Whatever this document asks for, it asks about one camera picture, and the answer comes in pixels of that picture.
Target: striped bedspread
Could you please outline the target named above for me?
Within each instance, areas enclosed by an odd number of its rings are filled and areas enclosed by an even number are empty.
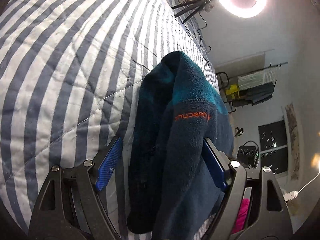
[[[53,164],[92,159],[114,135],[123,158],[101,194],[122,239],[139,87],[182,50],[217,89],[195,37],[164,0],[11,0],[0,17],[0,197],[27,232]]]

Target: metal screw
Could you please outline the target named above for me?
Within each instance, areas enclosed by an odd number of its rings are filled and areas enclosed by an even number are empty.
[[[264,166],[262,169],[264,172],[267,172],[267,173],[271,172],[271,169],[267,166]]]
[[[237,162],[237,161],[232,161],[230,164],[231,164],[231,166],[234,167],[234,168],[240,167],[240,163]]]
[[[51,168],[52,171],[58,171],[59,169],[60,169],[59,165],[54,165]]]
[[[92,160],[86,160],[83,165],[86,167],[90,167],[93,164]]]

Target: orange logo text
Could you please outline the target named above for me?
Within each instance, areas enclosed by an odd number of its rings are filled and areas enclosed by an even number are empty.
[[[207,121],[209,121],[211,118],[211,115],[207,114],[206,112],[179,114],[174,118],[174,120],[177,121],[179,119],[188,119],[188,118],[192,118],[192,117],[204,117],[205,119],[207,119]]]

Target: tripod leg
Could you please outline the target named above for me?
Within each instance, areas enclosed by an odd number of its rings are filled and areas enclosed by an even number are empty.
[[[201,1],[198,1],[198,2],[196,2],[195,4],[192,4],[192,5],[190,5],[189,7],[181,10],[181,11],[178,12],[178,13],[176,13],[176,14],[174,15],[174,17],[177,18],[177,17],[181,16],[182,14],[184,14],[184,13],[186,13],[186,12],[188,12],[188,11],[191,11],[191,10],[193,10],[193,9],[199,7],[199,6],[201,7],[202,3],[203,3],[202,0],[201,0]]]
[[[194,10],[187,18],[184,19],[184,21],[182,22],[182,24],[185,24],[191,17],[193,17],[193,15],[195,15],[197,12],[200,12],[203,9],[204,5],[200,6],[199,8],[197,8],[196,10]]]
[[[171,9],[177,9],[177,8],[180,8],[180,7],[183,7],[183,6],[187,6],[187,5],[199,2],[199,1],[201,1],[201,0],[194,0],[194,1],[185,2],[185,3],[182,3],[182,4],[178,4],[178,5],[172,6]]]

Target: white cable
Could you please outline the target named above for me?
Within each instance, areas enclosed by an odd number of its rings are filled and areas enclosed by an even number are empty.
[[[320,163],[319,163],[319,173],[318,173],[312,180],[310,180],[310,181],[309,181],[302,189],[300,189],[299,191],[294,190],[294,191],[291,191],[291,192],[289,192],[289,193],[284,194],[284,195],[283,195],[284,201],[287,202],[287,201],[289,201],[289,200],[295,199],[295,198],[298,196],[299,192],[301,192],[306,186],[308,186],[311,182],[313,182],[313,181],[319,176],[319,174],[320,174]]]
[[[313,181],[316,179],[316,177],[319,176],[319,174],[320,174],[320,171],[319,171],[319,173],[317,174],[317,176],[315,176],[315,177],[314,177],[312,180],[310,180],[302,189],[300,189],[300,190],[298,191],[298,194],[299,194],[299,192],[302,191],[306,186],[308,186],[311,182],[313,182]]]

